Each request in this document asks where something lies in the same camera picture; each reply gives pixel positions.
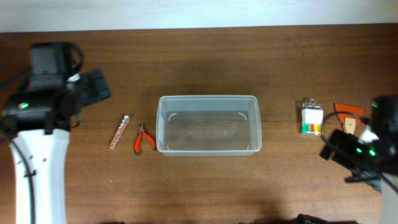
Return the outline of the orange scraper wooden handle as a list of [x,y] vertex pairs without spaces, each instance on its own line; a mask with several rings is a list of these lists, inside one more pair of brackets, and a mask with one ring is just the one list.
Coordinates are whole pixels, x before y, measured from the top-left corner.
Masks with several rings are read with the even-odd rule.
[[354,134],[357,125],[361,122],[357,116],[364,115],[364,108],[343,103],[334,103],[334,110],[338,112],[336,117],[342,124],[343,131],[348,134]]

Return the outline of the clear pack coloured plugs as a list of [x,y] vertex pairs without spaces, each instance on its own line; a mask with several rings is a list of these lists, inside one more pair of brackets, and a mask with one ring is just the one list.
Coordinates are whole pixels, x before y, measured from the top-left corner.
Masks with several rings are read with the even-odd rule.
[[314,99],[302,102],[302,125],[301,133],[310,135],[321,135],[324,115],[324,106]]

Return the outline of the clear plastic container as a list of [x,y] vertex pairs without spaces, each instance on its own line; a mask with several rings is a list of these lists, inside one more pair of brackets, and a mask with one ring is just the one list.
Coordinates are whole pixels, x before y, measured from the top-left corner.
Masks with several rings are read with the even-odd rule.
[[262,148],[253,95],[174,95],[159,99],[157,149],[165,156],[251,156]]

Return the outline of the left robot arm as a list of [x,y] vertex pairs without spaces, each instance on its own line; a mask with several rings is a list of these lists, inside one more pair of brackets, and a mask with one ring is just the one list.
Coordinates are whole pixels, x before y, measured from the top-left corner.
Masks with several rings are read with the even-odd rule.
[[65,160],[84,107],[111,96],[103,72],[81,73],[71,42],[32,44],[31,67],[2,109],[16,180],[16,223],[66,223]]

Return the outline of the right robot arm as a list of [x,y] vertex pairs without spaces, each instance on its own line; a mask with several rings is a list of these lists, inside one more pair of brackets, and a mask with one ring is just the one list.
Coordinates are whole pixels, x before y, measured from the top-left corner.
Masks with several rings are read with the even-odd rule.
[[325,147],[320,157],[333,160],[351,172],[346,183],[364,182],[382,194],[380,223],[397,223],[397,96],[373,100],[372,116],[335,111],[324,117],[346,114],[359,119],[375,139],[364,140],[336,129],[329,138],[321,135]]

